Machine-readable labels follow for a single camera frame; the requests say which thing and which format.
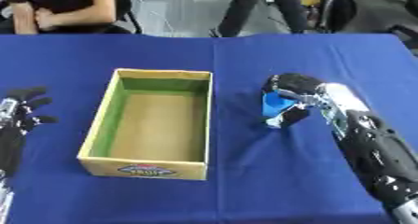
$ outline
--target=blue object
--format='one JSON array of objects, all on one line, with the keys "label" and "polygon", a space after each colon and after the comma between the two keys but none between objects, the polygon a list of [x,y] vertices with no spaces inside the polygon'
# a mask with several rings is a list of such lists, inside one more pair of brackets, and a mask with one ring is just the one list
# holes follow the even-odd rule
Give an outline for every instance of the blue object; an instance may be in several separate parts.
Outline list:
[{"label": "blue object", "polygon": [[[282,131],[260,121],[262,85],[285,72],[348,85],[418,147],[418,62],[391,35],[5,35],[0,57],[0,91],[47,85],[54,103],[39,113],[60,118],[27,138],[13,224],[390,223],[319,114]],[[98,177],[82,168],[76,155],[117,67],[215,72],[208,181]]]},{"label": "blue object", "polygon": [[296,102],[284,99],[276,91],[263,94],[263,117],[273,118],[278,116],[283,110],[288,109]]}]

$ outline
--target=leg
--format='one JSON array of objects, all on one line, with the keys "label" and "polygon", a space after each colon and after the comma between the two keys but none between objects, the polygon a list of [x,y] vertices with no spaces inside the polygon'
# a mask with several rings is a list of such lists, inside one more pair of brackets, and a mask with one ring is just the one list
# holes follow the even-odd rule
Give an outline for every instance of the leg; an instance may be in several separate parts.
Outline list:
[{"label": "leg", "polygon": [[303,33],[308,28],[306,12],[300,0],[274,0],[292,33]]},{"label": "leg", "polygon": [[217,27],[218,32],[225,37],[239,34],[257,1],[232,0],[223,21]]}]

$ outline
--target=wire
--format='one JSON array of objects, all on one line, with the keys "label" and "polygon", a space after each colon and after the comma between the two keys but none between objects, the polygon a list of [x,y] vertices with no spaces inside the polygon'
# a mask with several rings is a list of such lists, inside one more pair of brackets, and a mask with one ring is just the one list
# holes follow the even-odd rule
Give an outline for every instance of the wire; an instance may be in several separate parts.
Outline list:
[{"label": "wire", "polygon": [[[144,0],[138,0],[138,1],[140,2],[140,4],[144,4],[145,2]],[[170,33],[171,33],[170,37],[174,37],[175,30],[164,16],[162,16],[161,14],[153,10],[149,10],[148,13],[153,14],[154,16],[160,17],[164,21],[165,25],[170,29]]]}]

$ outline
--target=open box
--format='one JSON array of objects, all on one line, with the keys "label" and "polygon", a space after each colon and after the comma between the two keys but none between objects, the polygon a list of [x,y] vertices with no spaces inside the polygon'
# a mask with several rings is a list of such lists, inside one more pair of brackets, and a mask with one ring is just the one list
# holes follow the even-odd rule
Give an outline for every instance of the open box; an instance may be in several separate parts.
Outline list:
[{"label": "open box", "polygon": [[93,175],[206,179],[210,72],[117,69],[77,158]]}]

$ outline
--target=table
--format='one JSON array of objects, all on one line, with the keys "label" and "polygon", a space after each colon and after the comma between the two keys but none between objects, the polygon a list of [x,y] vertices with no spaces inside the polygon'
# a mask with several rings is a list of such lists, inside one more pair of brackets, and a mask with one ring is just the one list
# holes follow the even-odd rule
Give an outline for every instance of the table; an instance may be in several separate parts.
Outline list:
[{"label": "table", "polygon": [[[388,223],[313,114],[288,130],[259,120],[269,75],[349,85],[418,147],[418,63],[391,35],[2,36],[0,92],[47,85],[56,115],[28,137],[11,223]],[[208,181],[96,177],[76,160],[113,69],[215,72]]]}]

